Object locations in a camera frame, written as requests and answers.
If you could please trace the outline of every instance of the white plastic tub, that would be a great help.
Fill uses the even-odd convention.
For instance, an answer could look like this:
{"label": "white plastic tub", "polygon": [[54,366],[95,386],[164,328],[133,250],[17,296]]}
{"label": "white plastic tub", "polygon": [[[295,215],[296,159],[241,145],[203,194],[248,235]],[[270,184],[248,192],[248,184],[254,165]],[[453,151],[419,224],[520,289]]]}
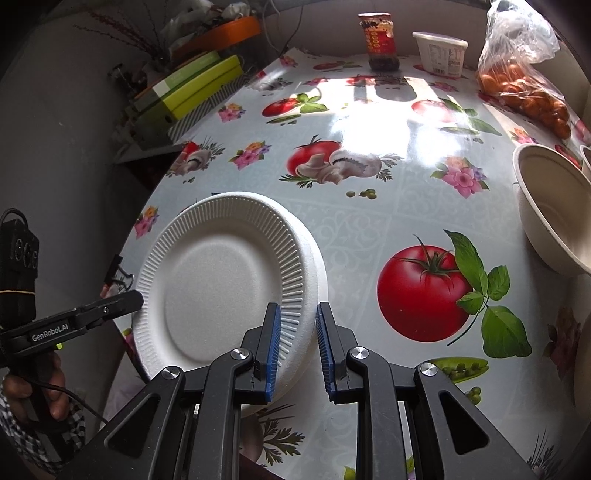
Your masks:
{"label": "white plastic tub", "polygon": [[435,33],[413,32],[417,39],[423,68],[429,73],[461,77],[468,42]]}

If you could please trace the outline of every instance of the pea pod print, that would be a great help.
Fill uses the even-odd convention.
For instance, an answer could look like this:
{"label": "pea pod print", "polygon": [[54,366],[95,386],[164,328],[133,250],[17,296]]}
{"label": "pea pod print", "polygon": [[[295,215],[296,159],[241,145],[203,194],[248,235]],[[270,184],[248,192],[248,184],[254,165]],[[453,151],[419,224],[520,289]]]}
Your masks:
{"label": "pea pod print", "polygon": [[446,356],[427,362],[435,365],[454,383],[479,377],[489,369],[488,360],[471,356]]}

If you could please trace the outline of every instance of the red tomato print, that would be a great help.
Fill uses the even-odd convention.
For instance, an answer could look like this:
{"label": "red tomato print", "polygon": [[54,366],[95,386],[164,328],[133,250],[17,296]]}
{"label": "red tomato print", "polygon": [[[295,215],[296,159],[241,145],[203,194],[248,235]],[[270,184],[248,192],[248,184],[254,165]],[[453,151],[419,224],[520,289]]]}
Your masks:
{"label": "red tomato print", "polygon": [[266,106],[265,109],[262,111],[262,116],[281,115],[282,113],[289,112],[290,110],[292,110],[293,107],[295,107],[298,104],[299,102],[295,98],[284,98],[283,100],[278,100]]}
{"label": "red tomato print", "polygon": [[287,160],[287,171],[296,175],[296,167],[306,163],[312,155],[324,154],[324,161],[328,162],[330,155],[340,148],[340,143],[333,140],[316,140],[316,135],[307,145],[296,147],[295,153]]}
{"label": "red tomato print", "polygon": [[413,103],[413,110],[430,122],[456,122],[453,112],[445,106],[445,103],[435,100],[419,100]]}
{"label": "red tomato print", "polygon": [[374,79],[375,75],[357,75],[356,77],[351,77],[347,79],[347,85],[362,85],[360,83],[361,80],[369,80]]}
{"label": "red tomato print", "polygon": [[591,133],[587,129],[587,125],[585,125],[585,123],[582,120],[579,120],[575,124],[574,127],[575,127],[574,132],[577,135],[577,138],[579,140],[581,140],[581,142],[583,142],[587,145],[590,144],[591,143]]}
{"label": "red tomato print", "polygon": [[472,286],[443,248],[416,245],[395,254],[378,278],[378,304],[390,326],[417,342],[456,333],[468,313],[456,305]]}
{"label": "red tomato print", "polygon": [[339,63],[320,63],[318,65],[314,65],[314,70],[335,69],[338,66],[339,66]]}
{"label": "red tomato print", "polygon": [[580,160],[576,157],[576,155],[569,150],[566,147],[563,147],[562,145],[555,145],[554,149],[561,155],[564,155],[566,158],[569,159],[569,162],[571,162],[575,167],[577,168],[581,168],[581,164],[579,163]]}

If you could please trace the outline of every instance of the plastic bag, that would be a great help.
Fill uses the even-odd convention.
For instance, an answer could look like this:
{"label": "plastic bag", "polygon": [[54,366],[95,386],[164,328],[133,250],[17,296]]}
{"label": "plastic bag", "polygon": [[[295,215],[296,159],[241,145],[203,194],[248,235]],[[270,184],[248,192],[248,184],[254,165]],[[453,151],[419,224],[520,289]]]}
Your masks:
{"label": "plastic bag", "polygon": [[493,0],[478,62],[478,82],[485,94],[566,140],[579,119],[558,89],[531,67],[554,58],[559,49],[550,24],[525,0]]}
{"label": "plastic bag", "polygon": [[236,20],[238,18],[248,17],[251,14],[251,7],[244,2],[236,2],[228,5],[222,12],[224,20]]}
{"label": "plastic bag", "polygon": [[209,0],[183,0],[177,8],[175,16],[166,23],[160,34],[170,48],[179,38],[195,33],[205,33],[207,28],[203,32],[199,32],[202,25],[207,25],[219,17],[221,13],[222,9]]}

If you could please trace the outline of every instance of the orange tray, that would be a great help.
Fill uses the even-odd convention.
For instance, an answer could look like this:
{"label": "orange tray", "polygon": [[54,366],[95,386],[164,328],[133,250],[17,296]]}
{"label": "orange tray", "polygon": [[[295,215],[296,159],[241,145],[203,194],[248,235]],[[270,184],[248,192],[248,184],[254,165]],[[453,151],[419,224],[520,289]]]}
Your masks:
{"label": "orange tray", "polygon": [[173,60],[194,55],[195,52],[223,50],[259,33],[261,33],[261,26],[255,16],[239,18],[185,43],[173,52]]}

